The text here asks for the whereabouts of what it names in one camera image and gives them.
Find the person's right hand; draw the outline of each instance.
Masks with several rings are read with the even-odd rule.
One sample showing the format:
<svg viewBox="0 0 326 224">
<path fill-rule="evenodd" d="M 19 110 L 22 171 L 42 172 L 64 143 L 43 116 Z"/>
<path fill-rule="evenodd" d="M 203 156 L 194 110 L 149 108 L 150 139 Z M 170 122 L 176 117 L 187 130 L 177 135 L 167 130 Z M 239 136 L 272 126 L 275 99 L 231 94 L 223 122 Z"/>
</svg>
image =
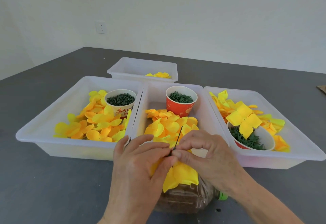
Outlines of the person's right hand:
<svg viewBox="0 0 326 224">
<path fill-rule="evenodd" d="M 204 148 L 208 150 L 206 158 L 198 157 L 187 150 Z M 231 149 L 219 135 L 210 135 L 204 130 L 190 131 L 172 152 L 198 174 L 208 180 L 216 189 L 235 198 L 238 191 L 246 188 L 253 179 L 239 164 Z"/>
</svg>

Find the white wall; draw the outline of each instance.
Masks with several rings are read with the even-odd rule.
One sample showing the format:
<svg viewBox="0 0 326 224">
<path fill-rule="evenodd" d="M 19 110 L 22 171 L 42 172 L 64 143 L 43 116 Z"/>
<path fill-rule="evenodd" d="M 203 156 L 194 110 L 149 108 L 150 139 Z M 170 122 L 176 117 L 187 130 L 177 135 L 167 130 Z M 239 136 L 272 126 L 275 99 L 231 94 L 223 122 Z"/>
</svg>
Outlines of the white wall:
<svg viewBox="0 0 326 224">
<path fill-rule="evenodd" d="M 0 80 L 34 67 L 23 46 L 22 36 L 12 22 L 5 2 L 0 0 Z"/>
<path fill-rule="evenodd" d="M 326 73 L 326 0 L 5 1 L 35 65 L 91 46 Z"/>
</svg>

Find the person's left hand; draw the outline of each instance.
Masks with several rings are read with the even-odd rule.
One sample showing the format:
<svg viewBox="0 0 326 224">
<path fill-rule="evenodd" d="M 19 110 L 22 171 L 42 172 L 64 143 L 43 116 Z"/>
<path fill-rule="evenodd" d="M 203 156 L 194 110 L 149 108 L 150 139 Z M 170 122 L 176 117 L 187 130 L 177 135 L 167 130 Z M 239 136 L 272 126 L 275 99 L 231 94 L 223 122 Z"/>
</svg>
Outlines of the person's left hand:
<svg viewBox="0 0 326 224">
<path fill-rule="evenodd" d="M 143 135 L 128 141 L 118 141 L 113 154 L 113 172 L 108 206 L 100 223 L 146 223 L 160 195 L 169 169 L 176 163 L 168 143 L 145 141 L 153 135 Z M 160 158 L 162 162 L 151 177 L 151 166 Z"/>
</svg>

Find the wall socket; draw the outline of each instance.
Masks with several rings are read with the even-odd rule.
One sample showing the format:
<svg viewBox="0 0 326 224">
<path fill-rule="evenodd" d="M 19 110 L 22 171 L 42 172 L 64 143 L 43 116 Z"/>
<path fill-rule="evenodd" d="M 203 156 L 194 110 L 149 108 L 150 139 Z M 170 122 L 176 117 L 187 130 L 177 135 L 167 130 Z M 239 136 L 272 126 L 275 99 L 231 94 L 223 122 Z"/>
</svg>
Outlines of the wall socket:
<svg viewBox="0 0 326 224">
<path fill-rule="evenodd" d="M 106 26 L 103 21 L 96 21 L 95 28 L 96 28 L 96 33 L 106 34 Z"/>
</svg>

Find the gray table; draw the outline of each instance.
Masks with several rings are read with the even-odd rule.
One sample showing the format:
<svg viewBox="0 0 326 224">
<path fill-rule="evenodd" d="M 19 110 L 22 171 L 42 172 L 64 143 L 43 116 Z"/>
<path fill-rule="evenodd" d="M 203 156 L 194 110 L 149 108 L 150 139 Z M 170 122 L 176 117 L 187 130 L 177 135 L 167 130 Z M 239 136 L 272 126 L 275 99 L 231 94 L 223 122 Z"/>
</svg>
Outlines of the gray table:
<svg viewBox="0 0 326 224">
<path fill-rule="evenodd" d="M 111 161 L 51 157 L 15 133 L 80 78 L 110 77 L 121 57 L 175 62 L 180 83 L 255 90 L 326 151 L 326 74 L 161 55 L 82 48 L 0 81 L 0 223 L 96 223 L 106 207 Z M 232 73 L 233 79 L 227 78 Z M 288 170 L 246 168 L 305 223 L 325 223 L 326 161 Z M 196 215 L 154 212 L 148 223 L 252 223 L 234 200 L 213 201 Z"/>
</svg>

